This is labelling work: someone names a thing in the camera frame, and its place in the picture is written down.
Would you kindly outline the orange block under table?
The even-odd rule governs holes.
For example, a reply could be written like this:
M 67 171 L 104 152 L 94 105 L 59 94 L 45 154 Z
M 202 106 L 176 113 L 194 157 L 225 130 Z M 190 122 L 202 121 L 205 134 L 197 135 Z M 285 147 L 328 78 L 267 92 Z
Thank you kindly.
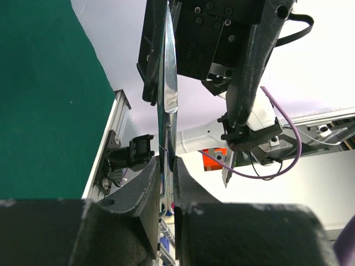
M 204 149 L 203 152 L 210 154 L 216 160 L 225 162 L 227 148 Z M 222 166 L 206 155 L 202 155 L 204 171 L 222 170 Z

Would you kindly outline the steel hemostat clamp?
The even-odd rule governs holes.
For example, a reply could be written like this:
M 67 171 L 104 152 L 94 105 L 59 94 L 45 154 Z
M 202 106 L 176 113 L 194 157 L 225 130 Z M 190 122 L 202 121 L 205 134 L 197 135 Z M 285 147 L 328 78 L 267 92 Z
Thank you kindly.
M 161 171 L 160 217 L 174 213 L 172 204 L 173 168 L 176 154 L 178 118 L 178 78 L 173 20 L 169 2 L 165 4 L 158 75 L 158 129 Z

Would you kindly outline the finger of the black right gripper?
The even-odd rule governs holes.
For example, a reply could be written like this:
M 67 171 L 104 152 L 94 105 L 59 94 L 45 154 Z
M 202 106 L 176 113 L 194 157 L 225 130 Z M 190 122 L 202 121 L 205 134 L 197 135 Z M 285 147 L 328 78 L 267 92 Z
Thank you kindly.
M 292 7 L 292 1 L 265 1 L 260 22 L 249 26 L 226 92 L 230 126 L 246 125 L 266 64 Z
M 158 72 L 162 31 L 167 1 L 147 0 L 136 67 L 144 83 L 142 98 L 150 105 L 157 102 Z

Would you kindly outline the aluminium front rail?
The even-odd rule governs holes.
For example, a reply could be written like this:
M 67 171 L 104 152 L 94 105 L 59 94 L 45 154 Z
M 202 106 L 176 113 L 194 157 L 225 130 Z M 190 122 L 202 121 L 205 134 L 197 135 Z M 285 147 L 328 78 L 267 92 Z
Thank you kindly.
M 97 155 L 82 194 L 82 199 L 99 201 L 110 195 L 119 184 L 121 170 L 112 170 L 108 160 L 110 150 L 129 145 L 126 128 L 132 125 L 131 106 L 123 90 L 115 92 L 115 98 L 106 123 Z

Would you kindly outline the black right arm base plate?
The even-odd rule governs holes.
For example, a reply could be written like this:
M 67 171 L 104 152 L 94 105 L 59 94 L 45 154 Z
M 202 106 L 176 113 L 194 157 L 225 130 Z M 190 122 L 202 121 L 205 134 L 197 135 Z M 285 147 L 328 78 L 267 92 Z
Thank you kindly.
M 121 143 L 116 132 L 109 130 L 104 143 L 103 153 L 99 159 L 98 170 L 94 177 L 94 185 L 105 196 L 109 195 L 112 185 L 121 186 L 122 169 L 118 169 L 117 164 L 109 158 L 111 152 L 120 147 Z

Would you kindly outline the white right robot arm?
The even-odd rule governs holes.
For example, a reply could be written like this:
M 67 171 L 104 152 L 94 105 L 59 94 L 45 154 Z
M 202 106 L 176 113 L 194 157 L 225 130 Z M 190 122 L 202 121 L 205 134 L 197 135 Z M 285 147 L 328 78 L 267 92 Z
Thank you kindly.
M 249 118 L 280 31 L 291 18 L 293 1 L 147 1 L 138 72 L 143 100 L 155 105 L 165 12 L 170 10 L 177 73 L 201 81 L 212 94 L 226 93 L 222 139 L 236 151 L 260 143 Z

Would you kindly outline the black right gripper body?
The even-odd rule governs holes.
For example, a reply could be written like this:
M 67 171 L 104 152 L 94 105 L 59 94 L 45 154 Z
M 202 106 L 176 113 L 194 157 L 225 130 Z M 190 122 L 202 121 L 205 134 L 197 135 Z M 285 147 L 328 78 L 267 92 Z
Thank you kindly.
M 246 32 L 265 1 L 177 1 L 177 72 L 214 96 L 227 91 Z

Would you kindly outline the green surgical cloth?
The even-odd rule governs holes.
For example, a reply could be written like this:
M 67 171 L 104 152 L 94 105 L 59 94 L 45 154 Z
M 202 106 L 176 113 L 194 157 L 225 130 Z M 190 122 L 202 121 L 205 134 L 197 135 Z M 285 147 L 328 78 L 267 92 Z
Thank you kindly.
M 79 198 L 113 100 L 70 1 L 2 1 L 1 199 Z

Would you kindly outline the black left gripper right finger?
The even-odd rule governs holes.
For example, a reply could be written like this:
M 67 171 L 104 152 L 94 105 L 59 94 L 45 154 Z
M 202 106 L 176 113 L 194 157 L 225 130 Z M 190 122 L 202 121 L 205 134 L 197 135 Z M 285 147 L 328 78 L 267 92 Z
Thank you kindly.
M 173 184 L 181 265 L 338 265 L 322 225 L 304 205 L 220 202 L 180 157 Z

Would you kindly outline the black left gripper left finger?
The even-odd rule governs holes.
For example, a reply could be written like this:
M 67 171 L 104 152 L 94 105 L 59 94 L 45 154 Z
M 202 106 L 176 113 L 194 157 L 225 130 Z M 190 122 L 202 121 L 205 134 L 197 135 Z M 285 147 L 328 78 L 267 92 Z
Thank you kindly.
M 150 265 L 158 246 L 159 159 L 104 199 L 1 201 L 2 265 Z

